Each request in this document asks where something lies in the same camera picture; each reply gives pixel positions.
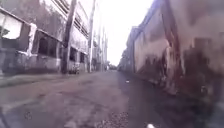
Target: concrete wall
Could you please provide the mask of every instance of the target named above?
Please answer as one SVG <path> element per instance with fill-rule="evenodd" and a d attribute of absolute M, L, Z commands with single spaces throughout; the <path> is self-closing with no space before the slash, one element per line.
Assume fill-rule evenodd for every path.
<path fill-rule="evenodd" d="M 1 7 L 62 41 L 66 20 L 51 0 L 4 0 Z"/>
<path fill-rule="evenodd" d="M 177 21 L 180 48 L 185 51 L 200 47 L 210 60 L 209 67 L 224 73 L 223 67 L 223 0 L 171 0 Z"/>
<path fill-rule="evenodd" d="M 158 7 L 135 40 L 136 72 L 148 78 L 158 79 L 158 63 L 167 47 L 162 15 Z"/>
<path fill-rule="evenodd" d="M 224 74 L 224 1 L 170 1 L 180 40 L 183 90 L 199 93 L 201 87 L 196 87 L 205 86 L 214 94 Z"/>
<path fill-rule="evenodd" d="M 0 10 L 0 26 L 4 22 L 5 13 L 7 15 L 5 21 L 5 30 L 9 31 L 10 35 L 16 35 L 15 39 L 3 38 L 3 43 L 0 47 L 0 67 L 3 72 L 16 73 L 16 72 L 59 72 L 60 71 L 60 58 L 62 48 L 62 38 L 64 34 L 66 14 L 61 10 L 53 0 L 7 0 L 2 1 L 0 6 L 6 11 Z M 82 6 L 82 2 L 77 4 L 76 17 L 81 19 L 80 24 L 88 31 L 88 17 L 89 12 L 86 14 Z M 33 35 L 29 35 L 31 28 L 30 23 L 37 27 L 37 31 Z M 87 37 L 81 33 L 80 30 L 72 27 L 70 43 L 73 48 L 87 54 Z M 39 51 L 41 38 L 44 38 L 50 45 L 56 44 L 55 56 L 42 55 Z M 78 64 L 79 69 L 85 71 L 85 64 Z"/>

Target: window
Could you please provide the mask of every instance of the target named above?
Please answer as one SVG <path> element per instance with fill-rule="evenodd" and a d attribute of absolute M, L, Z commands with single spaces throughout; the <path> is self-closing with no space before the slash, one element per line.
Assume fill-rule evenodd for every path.
<path fill-rule="evenodd" d="M 76 55 L 77 55 L 77 50 L 74 49 L 74 48 L 71 48 L 70 50 L 70 56 L 69 56 L 69 59 L 70 61 L 76 61 Z"/>
<path fill-rule="evenodd" d="M 80 53 L 80 63 L 85 63 L 85 54 L 84 53 Z"/>
<path fill-rule="evenodd" d="M 43 55 L 48 54 L 48 42 L 44 38 L 41 38 L 40 41 L 39 41 L 38 53 L 43 54 Z"/>
<path fill-rule="evenodd" d="M 56 58 L 56 49 L 57 44 L 55 42 L 51 42 L 52 40 L 47 40 L 46 38 L 42 37 L 39 40 L 39 49 L 38 53 L 42 55 L 46 55 L 49 57 Z"/>

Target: broken window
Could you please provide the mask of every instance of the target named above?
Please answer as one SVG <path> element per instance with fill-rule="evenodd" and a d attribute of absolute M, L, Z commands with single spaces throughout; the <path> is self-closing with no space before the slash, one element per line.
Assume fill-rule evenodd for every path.
<path fill-rule="evenodd" d="M 57 51 L 57 44 L 53 42 L 53 40 L 50 39 L 47 40 L 47 38 L 44 37 L 42 37 L 39 40 L 39 49 L 38 49 L 39 54 L 56 58 L 57 57 L 56 51 Z"/>
<path fill-rule="evenodd" d="M 41 38 L 39 41 L 38 53 L 48 55 L 48 41 L 45 38 Z"/>
<path fill-rule="evenodd" d="M 69 57 L 69 59 L 70 59 L 70 61 L 76 61 L 76 55 L 77 55 L 77 50 L 76 49 L 74 49 L 74 48 L 71 48 L 71 50 L 70 50 L 70 57 Z"/>
<path fill-rule="evenodd" d="M 80 53 L 80 63 L 85 63 L 85 54 L 84 53 Z"/>
<path fill-rule="evenodd" d="M 22 22 L 0 13 L 0 35 L 3 48 L 18 49 Z"/>

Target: road surface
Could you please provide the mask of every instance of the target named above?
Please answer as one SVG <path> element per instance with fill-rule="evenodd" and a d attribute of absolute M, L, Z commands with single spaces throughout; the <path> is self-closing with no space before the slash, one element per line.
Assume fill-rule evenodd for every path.
<path fill-rule="evenodd" d="M 203 127 L 195 102 L 117 71 L 1 88 L 0 106 L 2 128 Z"/>

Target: building facade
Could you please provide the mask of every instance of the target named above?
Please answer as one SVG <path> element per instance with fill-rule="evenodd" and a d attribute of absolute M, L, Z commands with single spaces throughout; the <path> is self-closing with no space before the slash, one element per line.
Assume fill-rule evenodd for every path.
<path fill-rule="evenodd" d="M 0 3 L 1 73 L 59 72 L 69 0 L 7 0 Z M 70 31 L 69 70 L 87 70 L 93 1 L 77 2 Z"/>
<path fill-rule="evenodd" d="M 155 0 L 133 39 L 135 72 L 157 83 L 165 80 L 173 93 L 219 95 L 223 11 L 222 0 Z"/>

